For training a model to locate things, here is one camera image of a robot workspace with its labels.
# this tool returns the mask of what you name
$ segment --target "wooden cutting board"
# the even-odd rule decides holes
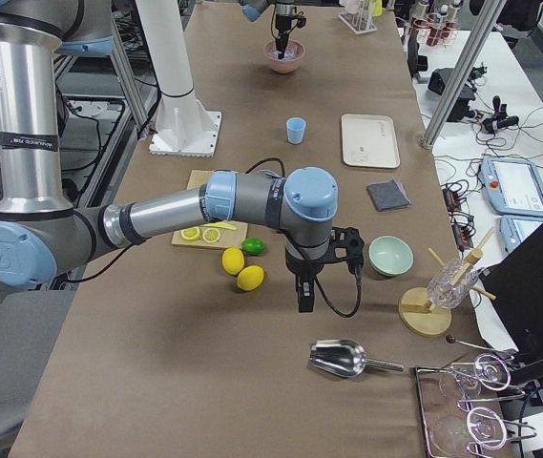
[[[186,189],[198,188],[201,184],[207,183],[212,171],[210,170],[193,170],[188,179],[188,184]],[[172,245],[175,246],[190,246],[193,248],[206,248],[212,250],[223,250],[231,246],[241,246],[241,243],[246,239],[248,233],[248,224],[245,222],[239,221],[229,221],[230,224],[234,225],[237,229],[232,231],[230,229],[218,228],[220,231],[220,239],[214,243],[208,243],[203,239],[188,241],[182,238],[179,231],[176,231],[172,236]],[[201,233],[207,227],[200,226],[199,229]]]

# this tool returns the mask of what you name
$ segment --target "green bowl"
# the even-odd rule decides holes
[[[387,277],[404,274],[413,265],[409,246],[393,236],[381,236],[370,243],[368,258],[373,268]]]

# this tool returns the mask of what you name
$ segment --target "gray chair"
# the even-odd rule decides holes
[[[0,449],[25,419],[73,294],[27,291],[0,304]]]

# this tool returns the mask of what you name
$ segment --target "bowl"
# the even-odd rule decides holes
[[[270,41],[262,48],[271,70],[281,74],[292,73],[303,63],[305,47],[298,41],[289,40],[284,53],[284,58],[278,58],[278,51],[275,47],[275,40]]]
[[[381,236],[370,243],[368,258],[373,268],[386,277],[404,274],[413,265],[409,246],[393,236]]]

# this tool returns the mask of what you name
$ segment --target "white desk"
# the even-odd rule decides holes
[[[428,57],[429,66],[428,72],[423,73],[422,76],[429,76],[435,69],[454,67],[468,36],[467,31],[460,31],[455,43],[446,48],[422,46],[420,54]],[[471,108],[492,111],[489,108],[491,100],[495,95],[499,95],[502,103],[507,104],[508,114],[519,116],[520,126],[538,126],[543,123],[543,109],[532,113],[533,110],[543,107],[543,102],[500,33],[494,32],[490,35],[476,62],[477,67],[483,62],[488,68],[488,72],[485,78],[477,80],[477,84],[481,86],[477,90],[477,99],[470,103]],[[428,91],[427,82],[414,84],[414,87],[422,118],[425,124],[428,124],[440,96]],[[469,177],[467,174],[468,159],[479,158],[485,153],[490,153],[487,146],[477,144],[475,141],[475,134],[478,130],[478,125],[446,123],[432,150],[437,159],[443,159],[443,161],[437,160],[437,173],[441,184],[457,179],[466,179],[470,184],[470,189],[478,189],[476,178]],[[492,143],[499,144],[498,139],[503,138],[506,140],[507,146],[499,147],[496,150],[497,154],[532,158],[534,163],[543,167],[543,156],[535,157],[543,154],[543,143],[533,139],[534,137],[543,141],[543,124],[526,129],[526,132],[509,128],[498,133]],[[479,137],[481,139],[492,138],[491,135],[485,133],[481,133]],[[510,150],[502,151],[512,145],[514,147]],[[543,169],[539,168],[539,172],[543,178]],[[477,233],[473,237],[475,244],[483,238],[490,227],[497,229],[500,217],[492,211],[482,193],[469,193],[466,210],[475,216],[474,222],[477,228]],[[506,256],[504,242],[498,231],[496,231],[495,237],[486,244],[484,251],[485,256],[478,265],[494,265],[504,259]],[[476,312],[481,335],[484,339],[496,348],[514,347],[514,343],[498,319],[489,300],[484,298]],[[538,437],[524,441],[524,449],[543,448],[543,413],[528,417],[527,421],[537,428]]]

